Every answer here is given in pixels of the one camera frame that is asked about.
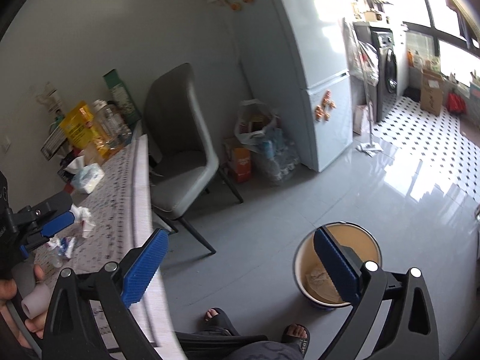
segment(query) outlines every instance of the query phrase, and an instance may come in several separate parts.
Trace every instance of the black and white tile floor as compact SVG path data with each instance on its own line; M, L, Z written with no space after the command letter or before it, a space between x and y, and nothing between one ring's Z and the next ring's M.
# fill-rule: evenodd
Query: black and white tile floor
M480 148L460 134L460 121L442 107L439 116L401 97L373 134L429 163L480 203Z

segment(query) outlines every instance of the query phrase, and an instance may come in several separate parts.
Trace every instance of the person's leg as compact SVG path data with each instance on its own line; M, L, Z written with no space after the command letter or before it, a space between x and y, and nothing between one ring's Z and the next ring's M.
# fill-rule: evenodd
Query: person's leg
M300 325L290 325L282 339L287 342L260 341L246 345L224 360L303 360L308 348L308 332Z

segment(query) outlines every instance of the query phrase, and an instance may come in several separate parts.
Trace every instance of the patterned tablecloth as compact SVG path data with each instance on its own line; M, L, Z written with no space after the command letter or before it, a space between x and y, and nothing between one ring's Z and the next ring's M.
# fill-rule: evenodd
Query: patterned tablecloth
M50 264L45 245L37 250L35 262L45 270L45 283L51 290L61 269L70 267L77 274L98 271L109 261L119 262L153 232L147 155L147 137L143 135L102 166L104 178L81 204L90 210L96 227L75 248L72 259L62 268ZM58 235L69 237L79 232L80 226L72 225ZM100 303L92 301L92 309L107 348L118 347ZM131 305L130 312L164 360L186 359L173 333L160 271L152 279L142 300Z

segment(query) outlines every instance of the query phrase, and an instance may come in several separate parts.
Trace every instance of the washing machine door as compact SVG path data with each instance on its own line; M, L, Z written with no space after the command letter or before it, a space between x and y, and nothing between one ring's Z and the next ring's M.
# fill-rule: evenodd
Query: washing machine door
M389 93L397 94L397 58L392 49L388 49L385 61L385 86Z

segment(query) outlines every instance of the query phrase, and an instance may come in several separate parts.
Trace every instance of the white refrigerator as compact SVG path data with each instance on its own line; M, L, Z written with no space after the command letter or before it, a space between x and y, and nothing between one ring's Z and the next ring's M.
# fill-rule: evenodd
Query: white refrigerator
M227 0L239 57L255 98L279 111L303 164L321 172L352 143L352 105L341 19L350 0ZM327 90L336 108L315 108Z

